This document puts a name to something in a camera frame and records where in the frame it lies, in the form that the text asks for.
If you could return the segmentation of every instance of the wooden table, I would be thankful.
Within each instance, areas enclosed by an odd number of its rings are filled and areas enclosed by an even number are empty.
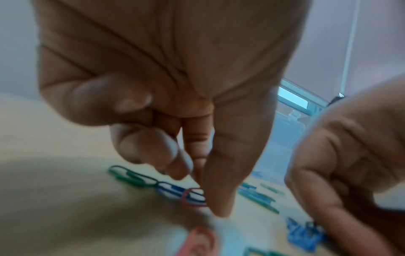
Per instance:
[[[307,255],[286,240],[284,217],[308,217],[286,188],[275,197],[280,215],[237,196],[229,219],[182,209],[154,190],[135,189],[106,173],[121,164],[160,180],[147,165],[117,155],[108,129],[62,120],[43,102],[0,94],[0,255],[171,256],[195,226],[211,225],[223,256],[247,246],[290,256]],[[174,182],[195,186],[190,178]],[[318,256],[335,255],[319,247]]]

